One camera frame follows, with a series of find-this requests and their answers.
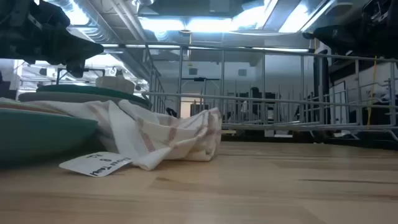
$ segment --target teal plate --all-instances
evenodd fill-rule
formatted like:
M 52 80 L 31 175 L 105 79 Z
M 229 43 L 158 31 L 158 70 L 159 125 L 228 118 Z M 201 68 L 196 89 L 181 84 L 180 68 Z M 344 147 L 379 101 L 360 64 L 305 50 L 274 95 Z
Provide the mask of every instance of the teal plate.
M 123 93 L 117 90 L 111 90 L 108 88 L 100 88 L 95 86 L 78 86 L 78 85 L 47 85 L 42 86 L 36 90 L 37 92 L 63 92 L 63 93 L 85 93 L 100 96 L 110 96 L 114 98 L 120 98 L 130 101 L 136 101 L 140 105 L 144 105 L 145 108 L 150 108 L 150 101 L 145 100 L 141 97 L 134 96 L 128 93 Z
M 40 159 L 66 152 L 90 138 L 97 125 L 90 119 L 0 109 L 0 161 Z

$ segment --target paper card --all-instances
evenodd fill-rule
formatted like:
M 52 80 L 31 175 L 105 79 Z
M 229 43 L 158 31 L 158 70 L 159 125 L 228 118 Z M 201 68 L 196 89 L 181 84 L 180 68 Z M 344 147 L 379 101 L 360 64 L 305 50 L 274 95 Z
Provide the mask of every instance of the paper card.
M 60 164 L 61 168 L 91 177 L 104 177 L 132 160 L 113 152 L 96 152 Z

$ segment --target white towel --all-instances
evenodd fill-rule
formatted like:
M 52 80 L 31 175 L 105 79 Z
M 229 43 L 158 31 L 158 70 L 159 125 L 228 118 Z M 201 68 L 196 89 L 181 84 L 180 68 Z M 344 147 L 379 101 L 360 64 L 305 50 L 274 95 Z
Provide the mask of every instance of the white towel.
M 94 119 L 99 139 L 108 151 L 133 160 L 133 165 L 154 169 L 164 159 L 210 161 L 221 141 L 221 115 L 217 108 L 187 119 L 150 112 L 128 100 L 62 103 L 33 101 L 26 104 Z

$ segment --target black machine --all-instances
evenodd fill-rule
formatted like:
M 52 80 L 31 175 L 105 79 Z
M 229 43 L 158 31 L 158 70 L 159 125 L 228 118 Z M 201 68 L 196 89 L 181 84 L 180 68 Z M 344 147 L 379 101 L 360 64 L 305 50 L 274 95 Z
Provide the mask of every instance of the black machine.
M 305 38 L 317 38 L 339 55 L 398 58 L 398 0 L 371 0 L 362 16 L 346 25 L 321 27 Z
M 63 64 L 69 73 L 81 78 L 85 60 L 103 53 L 104 48 L 71 35 L 69 25 L 62 9 L 48 2 L 40 0 L 37 5 L 33 0 L 2 0 L 0 58 Z

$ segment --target wood grain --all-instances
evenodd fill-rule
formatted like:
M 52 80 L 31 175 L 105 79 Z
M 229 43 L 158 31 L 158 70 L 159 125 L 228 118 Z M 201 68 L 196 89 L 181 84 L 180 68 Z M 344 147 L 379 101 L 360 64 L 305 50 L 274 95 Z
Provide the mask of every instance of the wood grain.
M 381 149 L 222 142 L 211 162 L 152 172 L 2 170 L 0 223 L 395 223 L 397 161 Z

